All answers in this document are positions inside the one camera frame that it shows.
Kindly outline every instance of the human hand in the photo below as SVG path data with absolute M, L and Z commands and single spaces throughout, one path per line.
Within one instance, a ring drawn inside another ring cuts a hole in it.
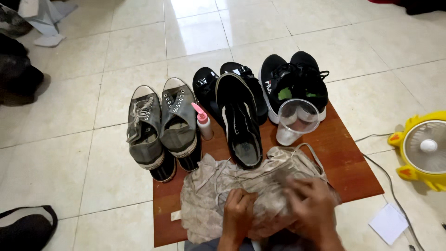
M 335 202 L 324 181 L 288 178 L 284 194 L 306 238 L 321 250 L 343 250 L 333 218 Z
M 248 193 L 242 188 L 232 189 L 226 199 L 223 214 L 223 234 L 219 251 L 238 250 L 251 229 L 254 219 L 254 202 L 258 193 Z

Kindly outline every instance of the yellow fan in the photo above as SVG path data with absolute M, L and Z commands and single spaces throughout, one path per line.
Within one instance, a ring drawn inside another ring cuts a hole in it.
M 446 191 L 446 111 L 415 115 L 388 143 L 400 149 L 406 163 L 396 170 L 402 179 L 421 180 L 434 191 Z

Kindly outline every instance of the wooden board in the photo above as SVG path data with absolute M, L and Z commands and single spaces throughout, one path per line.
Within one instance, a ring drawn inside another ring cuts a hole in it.
M 342 202 L 354 201 L 383 194 L 378 180 L 351 138 L 335 109 L 329 103 L 327 116 L 310 134 L 300 137 L 292 146 L 309 143 L 324 166 L 329 182 L 339 192 Z M 209 153 L 215 160 L 229 158 L 229 149 L 222 127 L 211 119 L 214 137 L 202 140 L 203 155 Z M 263 159 L 276 141 L 277 125 L 269 120 L 260 126 Z M 311 157 L 306 147 L 301 148 Z M 181 209 L 180 192 L 187 172 L 178 168 L 172 181 L 166 184 L 153 182 L 153 224 L 155 247 L 187 240 L 187 231 L 181 221 L 170 221 L 170 213 Z

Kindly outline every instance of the electric cable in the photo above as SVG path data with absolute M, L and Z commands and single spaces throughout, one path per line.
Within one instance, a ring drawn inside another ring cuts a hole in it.
M 371 135 L 366 136 L 366 137 L 364 137 L 364 138 L 360 138 L 360 139 L 358 139 L 358 140 L 355 140 L 355 142 L 359 142 L 359 141 L 361 141 L 361 140 L 363 140 L 363 139 L 366 139 L 366 138 L 368 138 L 368 137 L 371 137 L 371 136 L 389 136 L 389 135 L 392 135 L 392 134 L 393 134 L 393 133 L 391 133 L 391 134 L 371 134 Z M 390 191 L 392 192 L 393 199 L 395 200 L 396 204 L 397 204 L 398 207 L 400 208 L 401 212 L 404 214 L 404 217 L 406 218 L 407 223 L 408 223 L 408 226 L 409 226 L 409 231 L 410 231 L 410 233 L 412 234 L 413 239 L 415 240 L 415 243 L 417 244 L 417 246 L 420 248 L 421 251 L 425 251 L 424 248 L 423 248 L 423 246 L 421 245 L 421 243 L 418 241 L 418 238 L 417 238 L 417 235 L 415 234 L 415 231 L 413 231 L 412 224 L 410 223 L 410 220 L 409 220 L 409 217 L 408 217 L 407 214 L 406 214 L 406 211 L 404 211 L 404 209 L 403 209 L 403 207 L 401 206 L 400 202 L 396 199 L 395 193 L 394 193 L 394 191 L 393 191 L 393 183 L 392 183 L 392 179 L 390 178 L 390 175 L 387 173 L 386 170 L 384 170 L 384 168 L 382 168 L 382 166 L 378 165 L 378 163 L 376 163 L 375 161 L 373 161 L 373 160 L 372 160 L 371 158 L 369 158 L 367 155 L 365 155 L 364 153 L 362 153 L 362 155 L 363 155 L 365 158 L 367 158 L 368 160 L 370 160 L 370 161 L 371 161 L 373 164 L 375 164 L 377 167 L 379 167 L 379 168 L 386 174 L 387 179 L 389 180 L 389 183 L 390 183 Z

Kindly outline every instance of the clear plastic cup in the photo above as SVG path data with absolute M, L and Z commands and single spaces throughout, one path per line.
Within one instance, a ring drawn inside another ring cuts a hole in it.
M 319 126 L 319 111 L 310 102 L 290 99 L 279 108 L 279 127 L 276 139 L 283 146 L 293 144 L 299 137 Z

